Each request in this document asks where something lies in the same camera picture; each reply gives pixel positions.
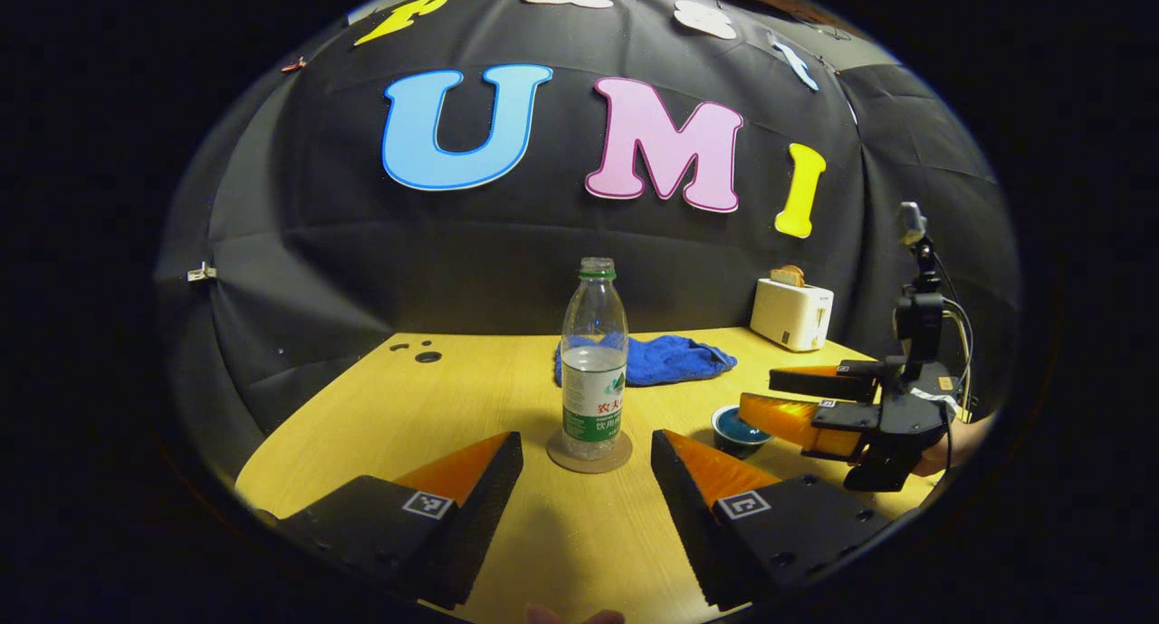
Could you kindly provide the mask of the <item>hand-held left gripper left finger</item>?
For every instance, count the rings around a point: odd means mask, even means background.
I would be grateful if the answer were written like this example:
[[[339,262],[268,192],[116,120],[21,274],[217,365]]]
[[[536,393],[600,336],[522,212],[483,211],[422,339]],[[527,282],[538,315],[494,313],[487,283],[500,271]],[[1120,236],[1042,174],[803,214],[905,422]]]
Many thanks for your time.
[[[274,521],[340,569],[452,610],[468,600],[523,466],[522,434],[500,433],[394,480],[356,476]]]

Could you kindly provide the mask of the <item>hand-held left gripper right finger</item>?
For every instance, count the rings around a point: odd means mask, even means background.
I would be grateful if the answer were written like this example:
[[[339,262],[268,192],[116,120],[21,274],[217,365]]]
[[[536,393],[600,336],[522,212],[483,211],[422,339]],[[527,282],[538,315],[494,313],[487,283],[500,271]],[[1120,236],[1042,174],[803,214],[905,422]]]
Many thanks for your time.
[[[651,435],[650,465],[704,598],[720,610],[799,590],[894,521],[819,476],[771,476],[666,429]]]

